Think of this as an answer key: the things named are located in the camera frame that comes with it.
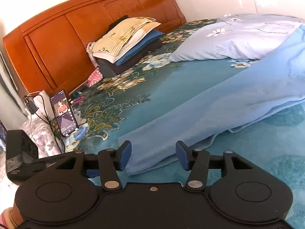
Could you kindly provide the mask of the dark blue folded garment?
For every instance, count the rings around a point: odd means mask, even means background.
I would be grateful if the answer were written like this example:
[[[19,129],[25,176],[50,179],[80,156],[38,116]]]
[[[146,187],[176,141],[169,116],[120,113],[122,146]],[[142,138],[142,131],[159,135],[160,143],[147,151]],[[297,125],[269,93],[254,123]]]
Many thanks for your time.
[[[164,35],[164,33],[160,32],[160,31],[152,30],[139,43],[137,43],[127,53],[125,53],[122,57],[120,57],[114,64],[117,66],[122,65],[127,60],[129,60],[130,58],[135,56],[137,53],[139,53],[146,46],[148,46],[150,43],[159,39],[163,35]]]

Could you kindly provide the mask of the black box device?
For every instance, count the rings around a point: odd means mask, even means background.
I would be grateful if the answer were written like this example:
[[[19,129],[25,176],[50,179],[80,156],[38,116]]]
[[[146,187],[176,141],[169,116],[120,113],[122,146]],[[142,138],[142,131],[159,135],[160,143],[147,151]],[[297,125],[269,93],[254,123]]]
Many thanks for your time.
[[[58,157],[38,158],[38,147],[23,130],[9,130],[6,137],[6,174],[21,185],[37,173],[54,165]]]

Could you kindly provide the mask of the teal floral bed sheet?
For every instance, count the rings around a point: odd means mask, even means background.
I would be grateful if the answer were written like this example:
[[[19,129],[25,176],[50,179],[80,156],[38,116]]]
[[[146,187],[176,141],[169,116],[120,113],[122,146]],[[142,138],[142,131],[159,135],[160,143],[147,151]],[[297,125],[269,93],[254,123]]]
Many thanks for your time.
[[[184,24],[162,37],[162,47],[135,66],[82,92],[72,105],[81,114],[80,130],[64,138],[65,150],[96,154],[117,148],[125,134],[253,64],[253,60],[231,59],[169,61],[189,36],[215,22],[203,19]],[[303,103],[241,129],[227,130],[197,147],[213,155],[232,150],[285,182],[294,196],[286,219],[294,228],[304,228]]]

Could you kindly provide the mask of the dark brown folded garment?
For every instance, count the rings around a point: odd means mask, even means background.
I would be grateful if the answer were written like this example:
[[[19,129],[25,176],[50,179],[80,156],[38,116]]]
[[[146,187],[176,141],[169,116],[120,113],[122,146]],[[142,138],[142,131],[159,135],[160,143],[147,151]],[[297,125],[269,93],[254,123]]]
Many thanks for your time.
[[[129,68],[133,67],[137,64],[145,55],[148,53],[155,51],[156,49],[161,48],[162,41],[161,39],[156,39],[155,41],[151,42],[150,44],[143,47],[137,53],[132,53],[131,57],[128,57],[127,60],[123,61],[122,65],[115,65],[110,63],[107,60],[103,60],[101,58],[96,58],[98,63],[98,67],[100,72],[102,73],[104,78],[114,77],[118,74],[123,73],[124,71],[128,70]]]

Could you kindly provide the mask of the smartphone with lit screen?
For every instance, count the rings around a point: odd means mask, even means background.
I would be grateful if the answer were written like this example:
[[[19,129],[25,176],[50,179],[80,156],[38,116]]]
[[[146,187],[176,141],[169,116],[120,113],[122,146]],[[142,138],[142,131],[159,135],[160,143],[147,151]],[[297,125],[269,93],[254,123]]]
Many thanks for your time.
[[[54,94],[50,98],[50,104],[63,137],[68,137],[78,130],[79,125],[64,90]]]

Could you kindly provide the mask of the white phone stand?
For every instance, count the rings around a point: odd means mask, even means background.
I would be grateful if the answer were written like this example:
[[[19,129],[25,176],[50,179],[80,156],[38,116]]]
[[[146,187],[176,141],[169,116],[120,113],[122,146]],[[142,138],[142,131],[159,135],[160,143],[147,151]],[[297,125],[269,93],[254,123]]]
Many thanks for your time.
[[[76,132],[82,123],[81,111],[77,109],[68,109],[62,115],[62,122],[60,132],[63,137],[67,137],[70,134]]]

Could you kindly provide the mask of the light blue fleece trousers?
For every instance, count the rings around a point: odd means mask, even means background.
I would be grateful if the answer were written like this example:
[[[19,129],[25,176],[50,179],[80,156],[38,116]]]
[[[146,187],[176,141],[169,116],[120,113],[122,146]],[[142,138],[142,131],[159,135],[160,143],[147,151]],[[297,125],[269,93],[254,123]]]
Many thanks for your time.
[[[205,90],[119,138],[132,143],[128,175],[157,168],[174,155],[176,142],[209,147],[224,132],[237,132],[304,102],[304,26],[253,66]]]

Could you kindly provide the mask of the orange wooden headboard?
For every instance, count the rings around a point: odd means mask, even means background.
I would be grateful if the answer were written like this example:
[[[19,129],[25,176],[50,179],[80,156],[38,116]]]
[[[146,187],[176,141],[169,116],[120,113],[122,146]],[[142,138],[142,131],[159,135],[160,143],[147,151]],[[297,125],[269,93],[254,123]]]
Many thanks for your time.
[[[124,15],[154,18],[164,33],[186,22],[175,0],[69,0],[19,25],[3,44],[27,92],[70,93],[94,70],[87,44]]]

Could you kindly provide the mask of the pink patterned cloth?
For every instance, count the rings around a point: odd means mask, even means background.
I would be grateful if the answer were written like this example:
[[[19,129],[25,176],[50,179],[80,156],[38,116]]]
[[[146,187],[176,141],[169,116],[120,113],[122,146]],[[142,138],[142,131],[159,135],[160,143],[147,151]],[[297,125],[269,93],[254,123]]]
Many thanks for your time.
[[[91,87],[101,81],[103,79],[103,75],[100,72],[99,68],[96,68],[91,75],[88,77],[88,86]]]

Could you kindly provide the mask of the pale blue floral quilt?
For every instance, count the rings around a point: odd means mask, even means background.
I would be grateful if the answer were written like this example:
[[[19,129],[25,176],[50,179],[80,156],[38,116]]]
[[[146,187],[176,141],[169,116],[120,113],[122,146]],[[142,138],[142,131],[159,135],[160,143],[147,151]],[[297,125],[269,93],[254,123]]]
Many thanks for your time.
[[[170,56],[171,62],[191,60],[260,60],[304,25],[286,15],[232,15],[203,26]]]

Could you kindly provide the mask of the floral grey pillow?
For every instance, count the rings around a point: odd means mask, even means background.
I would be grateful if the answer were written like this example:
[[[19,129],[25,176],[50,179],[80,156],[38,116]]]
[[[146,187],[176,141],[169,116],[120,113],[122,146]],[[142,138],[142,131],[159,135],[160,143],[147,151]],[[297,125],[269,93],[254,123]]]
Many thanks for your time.
[[[54,138],[49,124],[40,118],[31,117],[20,127],[20,130],[23,130],[37,145],[39,158],[61,154],[62,143]]]

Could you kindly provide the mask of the yellow striped folded garment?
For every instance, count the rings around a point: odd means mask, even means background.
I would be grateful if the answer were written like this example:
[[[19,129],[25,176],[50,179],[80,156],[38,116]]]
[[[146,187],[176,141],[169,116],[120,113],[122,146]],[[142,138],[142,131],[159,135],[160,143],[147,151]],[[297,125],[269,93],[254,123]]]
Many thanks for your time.
[[[150,17],[124,19],[99,40],[89,43],[86,51],[90,58],[101,58],[113,64],[159,25],[161,23]]]

